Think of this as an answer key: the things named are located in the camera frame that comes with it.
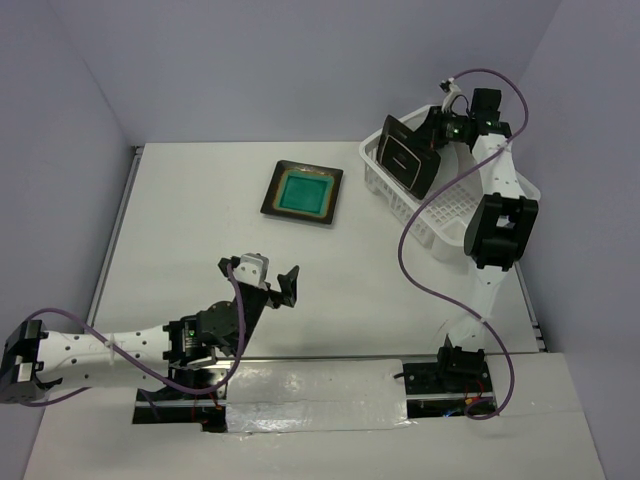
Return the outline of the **black square plate orange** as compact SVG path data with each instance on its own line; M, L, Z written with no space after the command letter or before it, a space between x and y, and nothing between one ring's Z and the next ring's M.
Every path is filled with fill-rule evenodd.
M378 141L376 162L409 194L423 200L438 174L441 157L428 140L388 115Z

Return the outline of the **black square plate teal centre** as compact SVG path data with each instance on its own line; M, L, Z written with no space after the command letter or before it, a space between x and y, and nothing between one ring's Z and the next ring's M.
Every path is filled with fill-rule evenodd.
M344 172L288 160L274 168L260 212L284 219L333 224Z

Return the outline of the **round white plate red teal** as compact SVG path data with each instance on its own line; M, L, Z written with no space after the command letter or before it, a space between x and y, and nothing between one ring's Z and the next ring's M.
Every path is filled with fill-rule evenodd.
M443 147L439 152L440 165L438 173L432 185L434 190L438 190L451 180L455 179L459 174L459 158L457 145L450 143Z

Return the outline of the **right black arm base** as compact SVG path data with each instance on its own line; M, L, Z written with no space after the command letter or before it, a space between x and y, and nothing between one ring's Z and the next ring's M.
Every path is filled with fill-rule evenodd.
M404 385L410 419L484 417L497 410L485 351L446 342L427 362L405 362L393 378Z

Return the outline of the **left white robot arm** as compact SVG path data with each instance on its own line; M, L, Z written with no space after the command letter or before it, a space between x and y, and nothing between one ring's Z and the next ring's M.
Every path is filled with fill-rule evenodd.
M94 388L163 389L177 399L217 394L239 369L263 311L295 306L300 272L278 275L272 288L260 254L223 258L218 267L233 299L160 326L103 334L55 309L82 329L58 332L44 325L46 309L34 312L4 343L2 403L44 407Z

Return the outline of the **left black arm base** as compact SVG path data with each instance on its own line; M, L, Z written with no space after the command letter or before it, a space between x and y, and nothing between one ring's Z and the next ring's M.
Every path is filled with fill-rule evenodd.
M203 390L223 380L231 361L219 361L199 370L170 370L170 379L191 389ZM167 385L144 387L136 392L134 425L194 424L208 433L226 433L227 390L192 395Z

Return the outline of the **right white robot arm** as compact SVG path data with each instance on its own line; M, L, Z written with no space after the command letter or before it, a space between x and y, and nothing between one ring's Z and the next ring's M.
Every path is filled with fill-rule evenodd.
M453 110L463 96L453 82L444 85L442 104L432 107L417 133L430 139L438 153L450 143L464 145L477 173L482 197L467 225L463 251L474 273L467 317L447 333L445 344L465 352L485 348L486 328L501 284L525 250L538 214L538 202L529 198L517 178L512 157L516 134L500 118L502 93L477 88L466 100L463 114Z

